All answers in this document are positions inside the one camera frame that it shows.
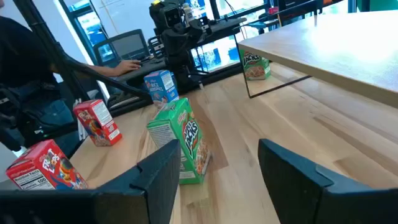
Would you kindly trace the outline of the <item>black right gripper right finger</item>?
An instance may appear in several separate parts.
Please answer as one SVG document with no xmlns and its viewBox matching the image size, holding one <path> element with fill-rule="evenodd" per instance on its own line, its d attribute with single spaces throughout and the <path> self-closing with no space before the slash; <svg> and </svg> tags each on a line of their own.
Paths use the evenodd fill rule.
<svg viewBox="0 0 398 224">
<path fill-rule="evenodd" d="M 281 224 L 398 224 L 398 188 L 373 189 L 268 139 L 257 155 Z"/>
</svg>

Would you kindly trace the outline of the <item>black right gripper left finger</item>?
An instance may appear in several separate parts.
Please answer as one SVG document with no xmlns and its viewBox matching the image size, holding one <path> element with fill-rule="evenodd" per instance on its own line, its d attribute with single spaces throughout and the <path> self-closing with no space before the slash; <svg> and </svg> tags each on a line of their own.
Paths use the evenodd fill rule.
<svg viewBox="0 0 398 224">
<path fill-rule="evenodd" d="M 97 189 L 2 190 L 0 224 L 169 224 L 180 151 L 171 140 Z"/>
</svg>

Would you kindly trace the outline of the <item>blue Rice Krispies cereal box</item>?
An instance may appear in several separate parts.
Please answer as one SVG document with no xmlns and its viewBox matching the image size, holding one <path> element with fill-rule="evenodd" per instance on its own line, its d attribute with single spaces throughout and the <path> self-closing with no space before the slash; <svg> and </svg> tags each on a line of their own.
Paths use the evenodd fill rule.
<svg viewBox="0 0 398 224">
<path fill-rule="evenodd" d="M 169 70 L 158 70 L 144 77 L 144 83 L 158 109 L 179 99 L 174 74 Z"/>
</svg>

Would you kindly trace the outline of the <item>green Apple Jacks cereal box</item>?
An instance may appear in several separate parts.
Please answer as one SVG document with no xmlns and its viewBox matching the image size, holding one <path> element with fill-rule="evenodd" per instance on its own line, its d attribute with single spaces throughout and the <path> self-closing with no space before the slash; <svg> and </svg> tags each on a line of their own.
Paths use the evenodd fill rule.
<svg viewBox="0 0 398 224">
<path fill-rule="evenodd" d="M 251 52 L 239 51 L 246 80 L 265 80 L 271 75 L 270 61 Z"/>
<path fill-rule="evenodd" d="M 188 98 L 167 103 L 147 124 L 158 148 L 177 139 L 181 147 L 180 184 L 204 181 L 211 151 Z"/>
</svg>

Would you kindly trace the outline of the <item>red Froot Loops cereal box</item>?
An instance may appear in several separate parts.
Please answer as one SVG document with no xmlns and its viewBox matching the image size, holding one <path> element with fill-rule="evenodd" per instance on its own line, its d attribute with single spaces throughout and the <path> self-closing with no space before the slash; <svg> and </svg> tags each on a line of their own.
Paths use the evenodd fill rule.
<svg viewBox="0 0 398 224">
<path fill-rule="evenodd" d="M 123 136 L 103 100 L 84 101 L 77 104 L 73 112 L 95 146 L 113 146 L 122 139 Z"/>
<path fill-rule="evenodd" d="M 39 142 L 6 170 L 21 190 L 87 189 L 88 184 L 54 140 Z"/>
</svg>

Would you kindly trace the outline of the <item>person's forearm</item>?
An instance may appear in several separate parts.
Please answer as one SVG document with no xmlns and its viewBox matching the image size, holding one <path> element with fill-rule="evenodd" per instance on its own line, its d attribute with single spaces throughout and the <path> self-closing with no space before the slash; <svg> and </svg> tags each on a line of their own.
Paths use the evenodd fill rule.
<svg viewBox="0 0 398 224">
<path fill-rule="evenodd" d="M 126 73 L 129 70 L 129 67 L 126 67 L 121 63 L 114 68 L 100 67 L 100 66 L 88 65 L 88 64 L 86 64 L 86 66 L 88 68 L 96 71 L 97 73 L 106 76 L 106 77 L 118 77 L 120 75 L 123 75 L 124 73 Z"/>
</svg>

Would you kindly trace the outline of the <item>white bottle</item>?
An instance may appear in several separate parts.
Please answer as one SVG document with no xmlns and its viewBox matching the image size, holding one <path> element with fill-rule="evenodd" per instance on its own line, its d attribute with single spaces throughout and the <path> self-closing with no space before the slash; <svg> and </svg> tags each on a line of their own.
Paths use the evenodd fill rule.
<svg viewBox="0 0 398 224">
<path fill-rule="evenodd" d="M 195 19 L 192 8 L 190 7 L 189 3 L 183 3 L 182 8 L 185 14 L 185 22 L 187 26 L 189 26 L 190 22 Z"/>
</svg>

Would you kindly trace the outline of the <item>dark operator desk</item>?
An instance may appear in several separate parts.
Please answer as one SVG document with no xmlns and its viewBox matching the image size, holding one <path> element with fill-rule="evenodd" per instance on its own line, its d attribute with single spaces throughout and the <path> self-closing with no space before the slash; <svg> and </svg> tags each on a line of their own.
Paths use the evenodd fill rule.
<svg viewBox="0 0 398 224">
<path fill-rule="evenodd" d="M 237 19 L 221 19 L 216 21 L 213 25 L 210 26 L 212 31 L 211 35 L 203 34 L 203 37 L 196 43 L 190 44 L 188 49 L 195 49 L 197 47 L 201 47 L 202 45 L 209 44 L 216 40 L 228 37 L 230 35 L 235 34 L 233 28 L 237 27 L 240 23 L 247 21 L 246 18 L 237 18 Z M 116 77 L 115 80 L 119 82 L 126 82 L 132 78 L 142 77 L 147 75 L 150 72 L 165 69 L 166 64 L 164 58 L 161 59 L 152 59 L 149 62 L 144 62 L 142 67 L 138 70 L 131 71 L 129 73 L 125 73 L 119 77 Z"/>
</svg>

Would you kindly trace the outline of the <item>person's hand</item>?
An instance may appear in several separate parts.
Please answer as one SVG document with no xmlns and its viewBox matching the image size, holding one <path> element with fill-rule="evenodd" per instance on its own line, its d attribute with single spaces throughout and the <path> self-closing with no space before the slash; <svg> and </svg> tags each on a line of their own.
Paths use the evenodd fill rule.
<svg viewBox="0 0 398 224">
<path fill-rule="evenodd" d="M 135 71 L 141 68 L 140 60 L 122 60 L 114 68 L 114 75 L 116 77 L 124 75 L 125 73 Z"/>
</svg>

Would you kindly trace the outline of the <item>computer monitor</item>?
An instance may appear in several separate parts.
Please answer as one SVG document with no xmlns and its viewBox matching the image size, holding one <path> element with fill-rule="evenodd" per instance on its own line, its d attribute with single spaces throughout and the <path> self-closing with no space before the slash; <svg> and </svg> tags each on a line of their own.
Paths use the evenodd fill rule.
<svg viewBox="0 0 398 224">
<path fill-rule="evenodd" d="M 141 29 L 119 34 L 94 47 L 99 66 L 115 67 L 122 60 L 143 60 L 150 55 Z"/>
</svg>

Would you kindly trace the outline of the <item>person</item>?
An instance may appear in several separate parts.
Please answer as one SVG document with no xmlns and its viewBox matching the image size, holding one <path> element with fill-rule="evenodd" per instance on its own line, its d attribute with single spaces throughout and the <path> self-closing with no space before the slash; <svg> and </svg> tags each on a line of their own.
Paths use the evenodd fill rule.
<svg viewBox="0 0 398 224">
<path fill-rule="evenodd" d="M 79 143 L 78 131 L 60 85 L 54 63 L 39 38 L 14 19 L 0 16 L 0 142 L 12 151 L 28 148 L 46 134 L 71 156 Z"/>
</svg>

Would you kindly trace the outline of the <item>black aluminium rig frame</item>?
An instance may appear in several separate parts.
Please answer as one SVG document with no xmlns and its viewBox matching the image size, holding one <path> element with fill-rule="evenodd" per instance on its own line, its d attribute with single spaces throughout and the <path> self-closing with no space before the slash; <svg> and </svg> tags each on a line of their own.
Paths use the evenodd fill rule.
<svg viewBox="0 0 398 224">
<path fill-rule="evenodd" d="M 46 54 L 56 65 L 58 73 L 71 89 L 71 93 L 74 98 L 81 100 L 90 99 L 87 92 L 75 76 L 76 72 L 79 72 L 87 75 L 92 80 L 104 82 L 105 84 L 119 88 L 120 90 L 139 98 L 135 102 L 125 103 L 121 106 L 111 108 L 109 112 L 112 116 L 121 116 L 153 104 L 150 94 L 147 92 L 100 75 L 98 72 L 67 55 L 62 49 L 60 43 L 56 41 L 32 0 L 13 0 L 13 2 L 24 17 L 25 21 L 28 23 L 29 27 L 32 29 L 33 33 L 40 39 L 41 44 L 45 48 Z"/>
</svg>

